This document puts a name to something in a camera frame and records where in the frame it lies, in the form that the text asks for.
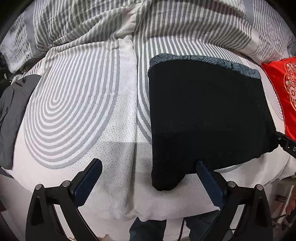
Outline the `black blanket with blue border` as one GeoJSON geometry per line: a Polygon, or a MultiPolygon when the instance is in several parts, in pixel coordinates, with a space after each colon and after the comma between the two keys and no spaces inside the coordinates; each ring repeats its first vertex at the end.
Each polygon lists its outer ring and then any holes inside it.
{"type": "Polygon", "coordinates": [[[156,190],[174,189],[198,162],[214,171],[278,147],[258,70],[208,56],[159,54],[148,77],[156,190]]]}

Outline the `person leg in jeans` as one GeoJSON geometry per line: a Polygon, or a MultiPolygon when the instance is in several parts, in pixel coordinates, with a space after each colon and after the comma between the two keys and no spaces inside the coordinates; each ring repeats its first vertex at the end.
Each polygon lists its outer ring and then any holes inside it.
{"type": "Polygon", "coordinates": [[[186,226],[190,230],[189,239],[190,241],[199,241],[203,235],[210,228],[211,224],[218,215],[219,210],[189,216],[185,218],[186,226]]]}
{"type": "Polygon", "coordinates": [[[137,217],[129,229],[129,241],[163,241],[166,225],[166,220],[142,222],[137,217]]]}

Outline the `red embroidered pillow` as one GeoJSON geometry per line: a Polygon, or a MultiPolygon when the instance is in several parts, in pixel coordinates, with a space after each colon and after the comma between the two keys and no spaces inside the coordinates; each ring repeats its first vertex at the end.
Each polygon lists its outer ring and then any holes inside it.
{"type": "Polygon", "coordinates": [[[285,134],[295,140],[295,57],[262,63],[281,105],[285,134]]]}

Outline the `white striped mattress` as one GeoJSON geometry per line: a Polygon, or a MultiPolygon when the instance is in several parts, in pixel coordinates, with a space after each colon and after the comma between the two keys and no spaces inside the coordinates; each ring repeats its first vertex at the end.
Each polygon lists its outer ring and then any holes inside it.
{"type": "Polygon", "coordinates": [[[151,184],[149,60],[161,53],[204,55],[256,67],[290,56],[287,43],[252,38],[243,49],[182,35],[128,34],[100,40],[82,36],[52,41],[7,34],[1,52],[16,71],[41,79],[21,123],[11,174],[26,189],[71,179],[94,158],[103,173],[84,216],[170,219],[213,211],[196,175],[171,191],[151,184]]]}

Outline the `grey jacket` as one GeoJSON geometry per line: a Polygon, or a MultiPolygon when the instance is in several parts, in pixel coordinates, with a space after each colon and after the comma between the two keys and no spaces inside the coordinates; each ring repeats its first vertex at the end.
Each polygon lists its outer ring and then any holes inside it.
{"type": "Polygon", "coordinates": [[[41,79],[28,75],[7,87],[1,96],[1,167],[13,167],[16,137],[29,99],[41,79]]]}

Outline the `grey white striped duvet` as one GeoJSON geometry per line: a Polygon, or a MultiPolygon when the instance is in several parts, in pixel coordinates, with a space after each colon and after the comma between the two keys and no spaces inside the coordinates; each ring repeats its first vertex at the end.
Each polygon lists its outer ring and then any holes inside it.
{"type": "Polygon", "coordinates": [[[1,43],[11,72],[54,47],[130,35],[140,54],[200,54],[256,63],[292,55],[295,35],[266,1],[33,1],[1,43]]]}

